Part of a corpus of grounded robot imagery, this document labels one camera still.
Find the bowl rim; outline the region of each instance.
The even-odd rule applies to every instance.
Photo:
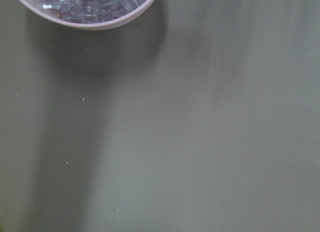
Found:
[[[126,14],[122,17],[119,17],[117,19],[114,19],[111,21],[99,22],[99,23],[88,23],[88,24],[63,21],[60,18],[50,16],[50,15],[40,11],[36,7],[29,4],[26,0],[19,0],[19,1],[22,4],[24,4],[27,8],[29,8],[31,11],[35,12],[36,14],[38,14],[38,15],[40,15],[50,21],[56,22],[58,24],[70,26],[70,27],[75,27],[75,28],[79,28],[79,29],[99,30],[99,29],[115,28],[115,27],[122,26],[122,25],[134,20],[139,15],[141,15],[153,3],[154,0],[146,0],[137,9],[135,9],[135,10],[129,12],[128,14]]]

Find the gray surface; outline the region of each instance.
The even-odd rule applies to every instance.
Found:
[[[320,231],[320,0],[0,21],[4,232]]]

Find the plastic container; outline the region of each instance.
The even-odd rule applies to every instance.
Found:
[[[34,11],[36,14],[50,21],[59,23],[61,25],[78,28],[78,29],[84,29],[84,30],[105,30],[105,29],[111,29],[111,28],[124,25],[134,20],[139,15],[141,15],[154,2],[154,0],[147,0],[141,6],[139,6],[137,9],[133,10],[132,12],[128,13],[127,15],[124,15],[122,17],[119,17],[111,21],[84,24],[84,23],[74,23],[74,22],[63,21],[60,18],[58,12],[55,12],[54,10],[50,10],[50,9],[48,10],[48,9],[40,8],[38,0],[19,0],[19,1],[21,1],[26,7]]]

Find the pink rim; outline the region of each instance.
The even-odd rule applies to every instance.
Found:
[[[135,9],[134,11],[128,13],[125,16],[122,16],[120,18],[117,18],[115,20],[106,21],[106,22],[100,22],[100,23],[92,23],[92,24],[81,24],[81,23],[74,23],[74,22],[67,22],[63,21],[62,19],[55,18],[53,16],[47,15],[34,6],[30,5],[25,0],[19,0],[21,1],[26,7],[28,7],[30,10],[34,11],[36,14],[50,20],[56,23],[59,23],[61,25],[70,26],[78,29],[84,29],[84,30],[105,30],[105,29],[111,29],[118,26],[122,26],[135,18],[137,18],[139,15],[141,15],[153,2],[154,0],[147,0],[142,4],[140,7]]]

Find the bowl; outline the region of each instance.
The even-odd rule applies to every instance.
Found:
[[[105,29],[111,29],[118,26],[122,26],[135,18],[137,18],[139,15],[141,15],[153,2],[154,0],[147,0],[145,1],[141,6],[139,6],[137,9],[133,10],[132,12],[129,12],[128,14],[119,17],[117,19],[111,20],[111,21],[105,21],[100,23],[92,23],[92,24],[84,24],[84,23],[74,23],[74,22],[68,22],[63,21],[59,13],[50,10],[50,9],[42,9],[39,7],[39,1],[38,0],[19,0],[21,1],[26,7],[28,7],[30,10],[34,11],[36,14],[50,20],[56,23],[59,23],[64,26],[69,26],[73,28],[83,29],[83,30],[105,30]]]

